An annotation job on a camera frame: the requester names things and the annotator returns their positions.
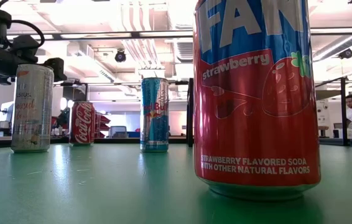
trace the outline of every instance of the soda can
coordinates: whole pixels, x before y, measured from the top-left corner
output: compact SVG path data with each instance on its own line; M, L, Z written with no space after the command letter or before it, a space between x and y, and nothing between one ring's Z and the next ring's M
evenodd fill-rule
M50 147L53 69L26 63L16 74L11 149L45 152Z
M166 152L169 142L169 83L165 78L144 78L140 147L143 152Z
M306 0L199 0L195 172L213 191L287 200L320 181Z
M74 102L70 116L70 144L86 146L95 141L95 107L85 101Z

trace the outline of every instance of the white ceiling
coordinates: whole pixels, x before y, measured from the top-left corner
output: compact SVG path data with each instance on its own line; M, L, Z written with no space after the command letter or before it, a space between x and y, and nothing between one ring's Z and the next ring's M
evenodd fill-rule
M63 0L63 3L40 3L40 0L10 0L5 3L2 10L7 11L13 19L29 21L39 27L44 33L54 32L110 32L122 31L122 14L125 15L119 0L111 2L93 2L91 0ZM312 27L352 27L352 4L347 4L347 0L308 0L310 25ZM143 21L147 20L153 30L169 30L175 25L192 26L195 1L192 0L144 0L129 1L130 28L141 30ZM139 5L139 24L134 24L134 6ZM8 31L9 34L20 34L22 32L32 32L26 26L14 24ZM313 36L313 53L318 52L341 36ZM43 49L46 55L40 56L44 61L49 57L61 57L65 59L65 73L69 78L79 78L84 82L99 83L109 82L98 74L98 70L105 69L117 82L139 82L143 75L154 73L152 70L138 72L140 64L126 49L127 60L117 63L114 59L117 49L124 49L125 45L140 45L142 52L149 59L150 43L145 40L136 40L135 43L121 40L94 40L79 42L51 42L47 41ZM148 60L147 63L155 64L156 74L165 76L168 79L180 80L193 76L192 64L178 64L175 58L177 48L174 47L174 40L155 39L153 46L157 52L158 61ZM79 46L83 53L94 51L94 59L70 56L70 44ZM340 60L338 58L327 58L315 62L314 79L317 82L330 80L346 74L352 74L352 58ZM120 91L116 87L95 87L95 91ZM185 94L175 95L176 98L185 98Z

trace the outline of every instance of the green table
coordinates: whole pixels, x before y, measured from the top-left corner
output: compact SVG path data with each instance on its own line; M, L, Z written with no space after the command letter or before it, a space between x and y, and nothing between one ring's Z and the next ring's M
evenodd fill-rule
M0 223L349 223L352 147L321 146L321 184L288 202L219 196L195 176L192 149L138 144L0 149Z

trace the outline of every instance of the strawberry fanta can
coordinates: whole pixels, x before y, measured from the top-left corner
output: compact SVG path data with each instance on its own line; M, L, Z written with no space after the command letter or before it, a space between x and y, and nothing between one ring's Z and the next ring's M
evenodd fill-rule
M193 38L197 176L251 200L317 185L306 0L199 0Z

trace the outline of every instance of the strawberry graphic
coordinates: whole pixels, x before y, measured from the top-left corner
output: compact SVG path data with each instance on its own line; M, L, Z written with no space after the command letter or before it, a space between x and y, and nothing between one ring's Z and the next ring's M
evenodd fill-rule
M310 101L312 76L308 56L293 52L270 69L264 83L262 107L272 116L291 116Z

